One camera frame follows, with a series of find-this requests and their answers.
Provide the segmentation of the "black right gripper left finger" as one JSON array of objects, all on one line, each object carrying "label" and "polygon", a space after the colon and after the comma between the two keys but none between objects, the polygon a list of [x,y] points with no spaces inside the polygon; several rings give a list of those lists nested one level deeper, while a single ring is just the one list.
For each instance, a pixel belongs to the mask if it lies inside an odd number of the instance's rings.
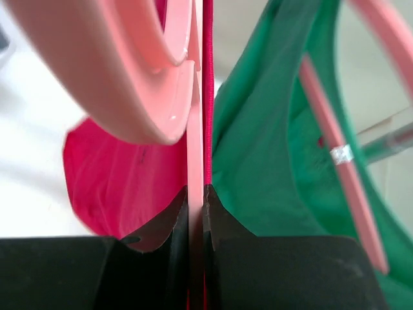
[{"label": "black right gripper left finger", "polygon": [[185,309],[187,290],[186,188],[122,239],[1,240],[2,309]]}]

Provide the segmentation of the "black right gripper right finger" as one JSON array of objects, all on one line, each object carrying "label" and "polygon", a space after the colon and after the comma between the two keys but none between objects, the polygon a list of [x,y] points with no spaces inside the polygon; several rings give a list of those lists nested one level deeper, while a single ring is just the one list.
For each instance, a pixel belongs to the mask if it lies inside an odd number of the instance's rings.
[{"label": "black right gripper right finger", "polygon": [[359,244],[342,236],[258,237],[222,205],[203,206],[207,309],[387,309]]}]

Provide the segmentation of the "pink red t shirt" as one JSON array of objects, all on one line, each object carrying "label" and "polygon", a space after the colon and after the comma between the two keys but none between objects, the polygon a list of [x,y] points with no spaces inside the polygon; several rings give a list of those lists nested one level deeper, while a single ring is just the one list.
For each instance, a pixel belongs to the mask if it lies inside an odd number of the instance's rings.
[{"label": "pink red t shirt", "polygon": [[[211,181],[214,69],[212,56],[213,1],[203,1],[203,143],[204,183]],[[97,65],[97,52],[86,39],[73,47],[71,68],[86,72]],[[70,203],[86,226],[100,235],[124,237],[167,207],[186,184],[181,138],[173,146],[131,145],[114,138],[90,118],[66,137],[63,164]]]}]

